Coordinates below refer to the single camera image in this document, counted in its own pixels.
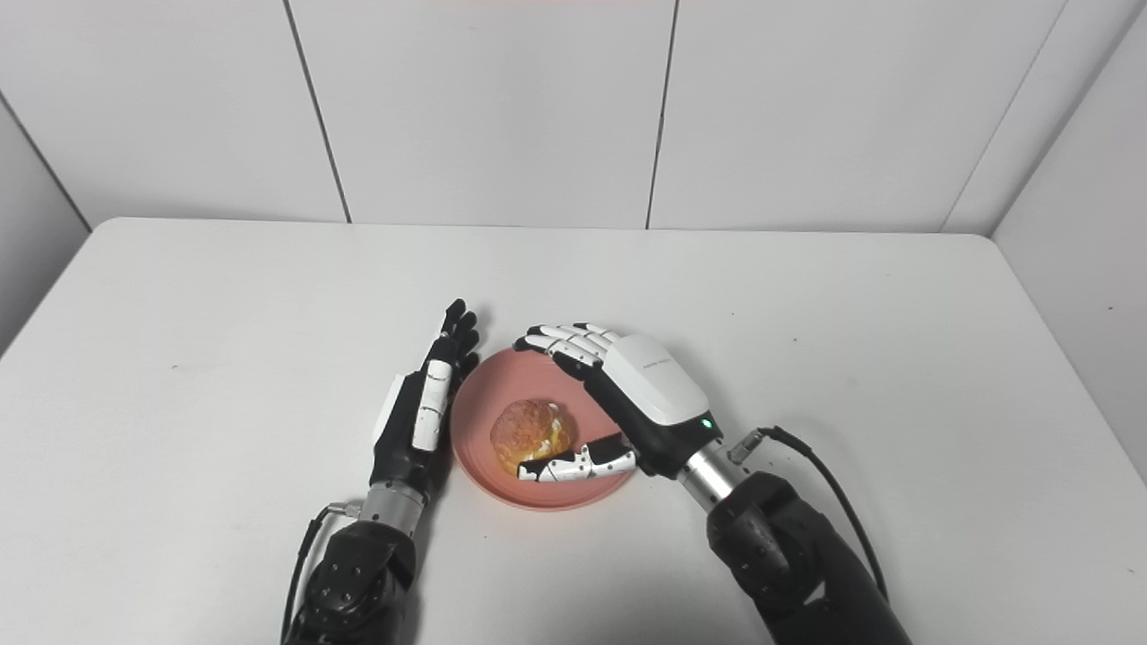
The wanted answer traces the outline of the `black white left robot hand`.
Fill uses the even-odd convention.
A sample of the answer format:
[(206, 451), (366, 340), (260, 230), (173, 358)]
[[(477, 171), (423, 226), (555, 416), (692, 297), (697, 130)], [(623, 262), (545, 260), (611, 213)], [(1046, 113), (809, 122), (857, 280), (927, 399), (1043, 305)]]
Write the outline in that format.
[(369, 485), (405, 485), (429, 503), (448, 473), (448, 412), (479, 364), (477, 314), (465, 300), (447, 306), (426, 359), (396, 376), (382, 407)]

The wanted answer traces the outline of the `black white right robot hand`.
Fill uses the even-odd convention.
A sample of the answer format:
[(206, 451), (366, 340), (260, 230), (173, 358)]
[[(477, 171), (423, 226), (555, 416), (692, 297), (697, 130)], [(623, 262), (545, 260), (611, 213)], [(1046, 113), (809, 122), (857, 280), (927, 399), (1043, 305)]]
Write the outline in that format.
[(548, 356), (619, 429), (578, 449), (520, 461), (520, 480), (582, 481), (635, 469), (673, 480), (721, 438), (705, 393), (651, 336), (621, 335), (594, 322), (537, 325), (513, 348)]

